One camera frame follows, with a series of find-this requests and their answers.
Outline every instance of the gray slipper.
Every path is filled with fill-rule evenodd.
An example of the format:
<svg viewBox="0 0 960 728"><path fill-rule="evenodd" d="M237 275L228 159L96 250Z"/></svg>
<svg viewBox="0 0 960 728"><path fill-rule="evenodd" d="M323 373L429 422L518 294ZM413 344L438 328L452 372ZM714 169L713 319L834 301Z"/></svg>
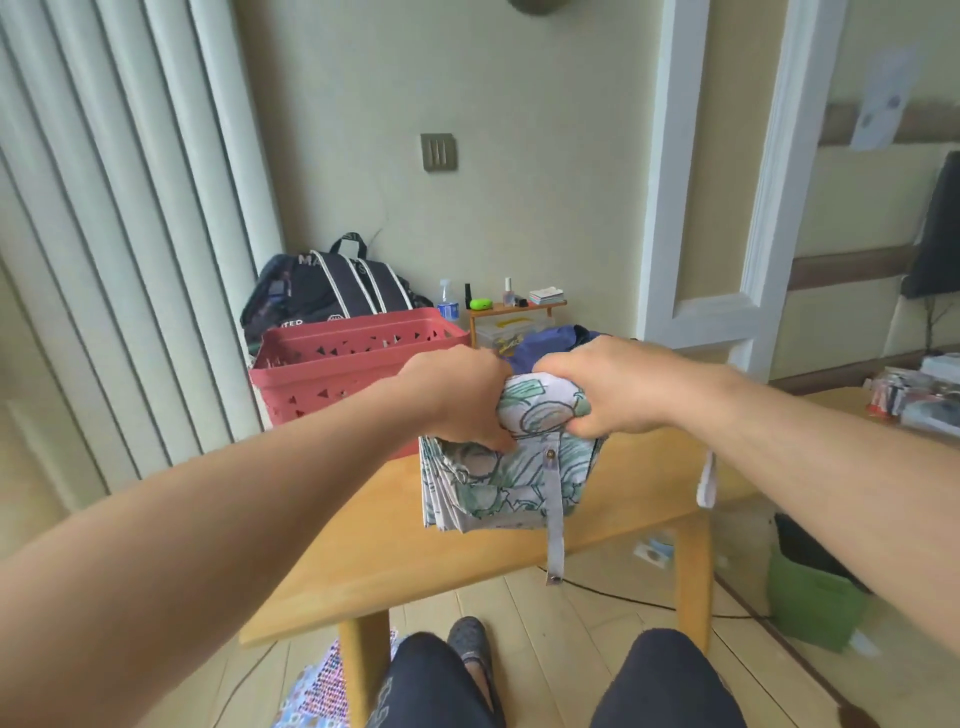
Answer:
<svg viewBox="0 0 960 728"><path fill-rule="evenodd" d="M476 617L460 617L450 627L446 643L460 655L464 665L475 662L483 669L487 688L490 690L490 702L493 704L493 719L499 728L506 728L507 719L503 715L503 706L493 684L493 657L483 622Z"/></svg>

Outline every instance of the forearm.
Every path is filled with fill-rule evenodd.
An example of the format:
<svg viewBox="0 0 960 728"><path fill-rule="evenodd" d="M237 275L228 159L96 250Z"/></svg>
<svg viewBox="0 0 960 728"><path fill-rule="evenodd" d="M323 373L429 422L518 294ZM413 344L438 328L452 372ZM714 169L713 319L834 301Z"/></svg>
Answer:
<svg viewBox="0 0 960 728"><path fill-rule="evenodd" d="M0 723L129 723L239 629L420 417L383 380L24 548L0 566Z"/></svg>
<svg viewBox="0 0 960 728"><path fill-rule="evenodd" d="M960 451L707 368L678 424L960 652Z"/></svg>

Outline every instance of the black pants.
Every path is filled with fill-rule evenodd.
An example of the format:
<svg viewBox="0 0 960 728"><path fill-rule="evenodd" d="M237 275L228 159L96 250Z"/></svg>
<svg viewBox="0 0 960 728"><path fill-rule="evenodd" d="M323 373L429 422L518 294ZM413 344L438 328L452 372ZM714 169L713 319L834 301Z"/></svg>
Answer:
<svg viewBox="0 0 960 728"><path fill-rule="evenodd" d="M396 651L367 723L368 728L415 726L494 726L487 703L460 657L426 632L411 635ZM686 635L651 629L636 638L590 726L745 728L746 723L720 677Z"/></svg>

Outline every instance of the person's left hand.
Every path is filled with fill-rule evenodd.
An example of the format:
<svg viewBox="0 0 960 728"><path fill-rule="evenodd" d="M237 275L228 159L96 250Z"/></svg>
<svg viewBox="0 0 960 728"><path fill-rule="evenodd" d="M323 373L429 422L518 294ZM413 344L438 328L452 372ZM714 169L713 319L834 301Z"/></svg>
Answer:
<svg viewBox="0 0 960 728"><path fill-rule="evenodd" d="M397 380L411 387L424 407L423 434L509 452L516 441L500 426L496 406L512 373L489 349L461 345L417 354L403 365Z"/></svg>

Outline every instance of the hand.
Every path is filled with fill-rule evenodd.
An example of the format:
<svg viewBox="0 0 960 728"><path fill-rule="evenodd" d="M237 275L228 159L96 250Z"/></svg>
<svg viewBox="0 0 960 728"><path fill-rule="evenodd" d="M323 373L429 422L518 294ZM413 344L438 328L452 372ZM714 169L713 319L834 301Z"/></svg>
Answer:
<svg viewBox="0 0 960 728"><path fill-rule="evenodd" d="M690 385L705 366L656 344L600 336L572 352L548 354L534 371L569 379L584 390L590 413L570 420L566 429L594 438L678 424L678 408L695 400Z"/></svg>
<svg viewBox="0 0 960 728"><path fill-rule="evenodd" d="M516 441L500 426L496 406L512 373L510 365L489 349L461 345L417 354L403 365L397 379L406 382L425 407L423 434L509 452Z"/></svg>

